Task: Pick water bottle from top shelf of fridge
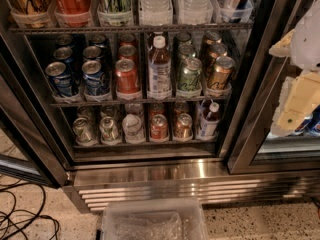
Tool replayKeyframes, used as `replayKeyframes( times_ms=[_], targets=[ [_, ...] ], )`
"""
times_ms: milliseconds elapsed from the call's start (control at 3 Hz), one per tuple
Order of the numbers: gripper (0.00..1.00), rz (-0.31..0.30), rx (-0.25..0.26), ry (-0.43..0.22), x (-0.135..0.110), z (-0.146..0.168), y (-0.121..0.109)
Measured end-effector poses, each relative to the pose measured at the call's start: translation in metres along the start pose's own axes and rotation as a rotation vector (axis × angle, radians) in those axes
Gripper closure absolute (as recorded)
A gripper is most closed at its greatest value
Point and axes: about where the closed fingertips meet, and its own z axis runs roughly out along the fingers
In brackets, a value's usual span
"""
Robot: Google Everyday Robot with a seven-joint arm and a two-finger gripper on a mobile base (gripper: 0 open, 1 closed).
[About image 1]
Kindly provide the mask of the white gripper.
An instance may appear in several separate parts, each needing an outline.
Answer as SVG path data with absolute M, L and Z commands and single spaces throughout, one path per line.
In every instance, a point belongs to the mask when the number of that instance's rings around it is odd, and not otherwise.
M 320 0 L 276 44 L 269 49 L 275 57 L 291 57 L 302 70 L 298 77 L 286 77 L 282 85 L 270 131 L 278 137 L 293 133 L 320 105 Z

